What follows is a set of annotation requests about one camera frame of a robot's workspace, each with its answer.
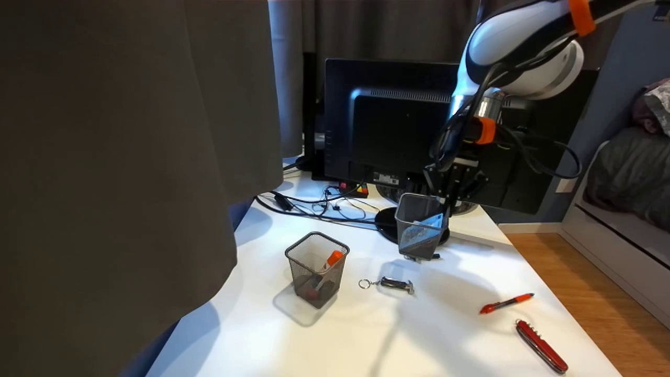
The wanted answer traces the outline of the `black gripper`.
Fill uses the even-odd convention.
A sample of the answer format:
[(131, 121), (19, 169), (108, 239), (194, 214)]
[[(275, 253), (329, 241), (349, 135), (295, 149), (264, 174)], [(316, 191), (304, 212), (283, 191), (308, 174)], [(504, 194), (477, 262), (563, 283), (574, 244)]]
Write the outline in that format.
[(468, 201), (487, 181), (475, 159), (454, 156), (447, 168), (439, 169), (436, 162), (422, 168), (422, 178), (429, 194), (450, 201), (450, 217), (465, 212)]

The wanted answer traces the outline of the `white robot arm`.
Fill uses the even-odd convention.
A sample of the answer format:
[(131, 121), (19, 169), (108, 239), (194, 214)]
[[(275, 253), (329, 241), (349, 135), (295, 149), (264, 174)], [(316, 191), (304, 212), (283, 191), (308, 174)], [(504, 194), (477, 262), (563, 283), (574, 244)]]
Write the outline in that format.
[(467, 194), (450, 186), (465, 144), (487, 147), (502, 127), (504, 99), (550, 99), (567, 90), (582, 64), (583, 38), (613, 17), (653, 4), (667, 19), (667, 0), (520, 0), (471, 29), (461, 52), (447, 118), (429, 149), (422, 176), (452, 214)]

